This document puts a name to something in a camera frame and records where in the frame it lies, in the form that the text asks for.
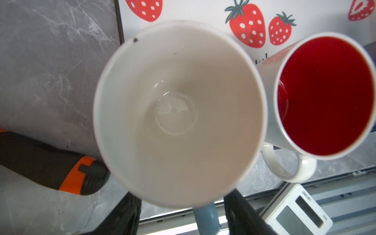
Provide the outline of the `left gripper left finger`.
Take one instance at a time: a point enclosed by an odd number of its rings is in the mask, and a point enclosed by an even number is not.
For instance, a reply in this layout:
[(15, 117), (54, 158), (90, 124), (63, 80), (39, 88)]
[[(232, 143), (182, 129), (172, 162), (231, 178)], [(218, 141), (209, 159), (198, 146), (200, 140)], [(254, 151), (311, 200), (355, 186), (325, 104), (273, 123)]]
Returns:
[(127, 193), (97, 228), (81, 235), (136, 235), (141, 207), (142, 201)]

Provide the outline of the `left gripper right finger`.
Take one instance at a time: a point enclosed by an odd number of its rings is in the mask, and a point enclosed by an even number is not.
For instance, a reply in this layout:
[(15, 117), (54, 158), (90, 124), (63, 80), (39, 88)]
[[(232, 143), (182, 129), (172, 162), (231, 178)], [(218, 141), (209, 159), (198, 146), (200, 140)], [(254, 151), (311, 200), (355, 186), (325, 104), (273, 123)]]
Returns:
[(230, 235), (276, 235), (238, 190), (224, 197)]

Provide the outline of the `white mug blue handle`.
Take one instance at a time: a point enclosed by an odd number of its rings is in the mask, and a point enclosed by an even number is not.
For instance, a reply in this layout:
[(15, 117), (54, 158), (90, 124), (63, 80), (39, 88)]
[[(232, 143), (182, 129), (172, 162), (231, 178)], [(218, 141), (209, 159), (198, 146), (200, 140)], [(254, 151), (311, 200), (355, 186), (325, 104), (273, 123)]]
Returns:
[(128, 192), (192, 208), (199, 233), (216, 235), (214, 202), (257, 160), (267, 126), (258, 70), (228, 35), (193, 21), (140, 31), (107, 62), (93, 125), (102, 158)]

